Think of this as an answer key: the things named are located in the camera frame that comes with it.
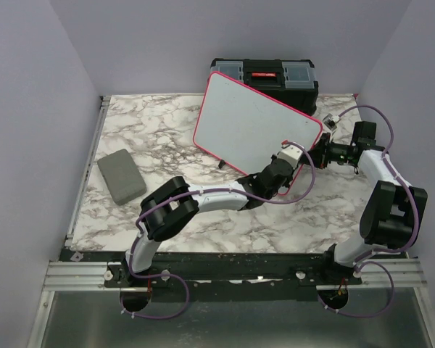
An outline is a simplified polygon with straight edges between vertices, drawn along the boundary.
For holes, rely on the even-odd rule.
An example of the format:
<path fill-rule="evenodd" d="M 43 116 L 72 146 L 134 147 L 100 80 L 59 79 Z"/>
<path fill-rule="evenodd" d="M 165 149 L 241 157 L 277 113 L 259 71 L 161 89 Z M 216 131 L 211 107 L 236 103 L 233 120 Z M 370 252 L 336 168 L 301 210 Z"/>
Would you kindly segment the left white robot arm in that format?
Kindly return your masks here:
<path fill-rule="evenodd" d="M 146 270 L 163 241 L 175 237 L 198 214 L 217 210 L 253 210 L 274 202 L 280 188 L 293 181 L 298 161 L 272 156 L 262 171 L 216 186 L 198 186 L 184 177 L 171 178 L 141 203 L 138 229 L 132 247 L 125 253 L 121 277 L 130 286 L 145 281 Z"/>

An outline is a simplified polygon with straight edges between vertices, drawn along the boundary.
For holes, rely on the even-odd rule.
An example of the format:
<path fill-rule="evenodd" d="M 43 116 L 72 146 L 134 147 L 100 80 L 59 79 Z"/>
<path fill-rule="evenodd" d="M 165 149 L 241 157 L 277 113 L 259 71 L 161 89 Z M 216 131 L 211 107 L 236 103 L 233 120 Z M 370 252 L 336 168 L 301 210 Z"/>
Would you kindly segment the grey sponge block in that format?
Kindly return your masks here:
<path fill-rule="evenodd" d="M 97 165 L 116 205 L 122 206 L 146 193 L 146 183 L 126 149 L 102 157 Z"/>

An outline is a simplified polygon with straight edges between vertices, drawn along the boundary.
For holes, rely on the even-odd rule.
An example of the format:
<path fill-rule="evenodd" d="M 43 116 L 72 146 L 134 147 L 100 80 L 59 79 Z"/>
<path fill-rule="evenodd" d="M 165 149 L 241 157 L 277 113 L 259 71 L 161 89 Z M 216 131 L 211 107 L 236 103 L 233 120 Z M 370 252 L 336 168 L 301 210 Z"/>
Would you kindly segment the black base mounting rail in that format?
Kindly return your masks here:
<path fill-rule="evenodd" d="M 360 285 L 350 268 L 335 266 L 330 254 L 159 252 L 139 278 L 121 252 L 71 252 L 59 259 L 79 278 L 98 275 L 95 287 L 117 290 L 130 300 L 155 302 L 315 301 L 322 291 Z"/>

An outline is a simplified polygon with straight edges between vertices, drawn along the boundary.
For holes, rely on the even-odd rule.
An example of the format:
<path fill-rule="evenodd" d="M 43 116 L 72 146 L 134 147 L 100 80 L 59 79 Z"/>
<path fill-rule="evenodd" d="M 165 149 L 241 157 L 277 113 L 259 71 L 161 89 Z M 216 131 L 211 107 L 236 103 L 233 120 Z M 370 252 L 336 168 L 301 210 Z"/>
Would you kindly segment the aluminium extrusion frame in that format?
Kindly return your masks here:
<path fill-rule="evenodd" d="M 111 96 L 102 96 L 99 113 L 96 119 L 94 135 L 89 147 L 88 156 L 83 169 L 82 178 L 75 205 L 70 216 L 69 227 L 65 234 L 62 248 L 55 262 L 50 262 L 46 269 L 37 313 L 28 339 L 28 347 L 42 347 L 46 335 L 46 327 L 51 317 L 55 295 L 58 292 L 102 291 L 104 289 L 102 266 L 103 262 L 88 262 L 80 252 L 70 250 L 79 212 L 88 185 L 93 160 L 102 134 Z"/>

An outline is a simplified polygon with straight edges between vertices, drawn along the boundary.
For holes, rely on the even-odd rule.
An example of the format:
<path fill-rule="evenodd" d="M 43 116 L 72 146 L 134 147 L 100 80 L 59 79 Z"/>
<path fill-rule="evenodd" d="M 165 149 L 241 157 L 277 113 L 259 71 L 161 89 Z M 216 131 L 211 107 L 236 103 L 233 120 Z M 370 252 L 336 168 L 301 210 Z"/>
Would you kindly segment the pink framed whiteboard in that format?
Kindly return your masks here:
<path fill-rule="evenodd" d="M 268 165 L 283 141 L 293 141 L 309 150 L 322 132 L 319 120 L 227 75 L 212 72 L 192 141 L 248 175 Z"/>

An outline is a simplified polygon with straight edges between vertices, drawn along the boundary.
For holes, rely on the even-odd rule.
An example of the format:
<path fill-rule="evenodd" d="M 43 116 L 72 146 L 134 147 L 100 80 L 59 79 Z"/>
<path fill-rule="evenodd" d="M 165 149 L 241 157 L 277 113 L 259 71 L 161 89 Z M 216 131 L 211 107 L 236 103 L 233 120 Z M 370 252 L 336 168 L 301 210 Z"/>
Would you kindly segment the black plastic toolbox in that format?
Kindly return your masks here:
<path fill-rule="evenodd" d="M 319 83 L 309 59 L 216 58 L 210 71 L 227 75 L 306 115 L 314 115 L 317 109 Z"/>

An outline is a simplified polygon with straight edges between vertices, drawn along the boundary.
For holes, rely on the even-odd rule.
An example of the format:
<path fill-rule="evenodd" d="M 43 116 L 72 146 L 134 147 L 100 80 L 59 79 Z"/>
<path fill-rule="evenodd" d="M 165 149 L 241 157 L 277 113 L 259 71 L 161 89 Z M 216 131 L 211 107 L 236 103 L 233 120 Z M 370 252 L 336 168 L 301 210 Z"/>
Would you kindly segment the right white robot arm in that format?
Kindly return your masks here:
<path fill-rule="evenodd" d="M 399 254 L 415 243 L 428 194 L 403 179 L 386 148 L 376 144 L 375 123 L 356 122 L 349 145 L 335 143 L 330 133 L 323 133 L 309 155 L 318 169 L 332 162 L 351 166 L 373 187 L 359 233 L 324 252 L 318 268 L 324 282 L 337 283 L 345 272 L 378 252 Z"/>

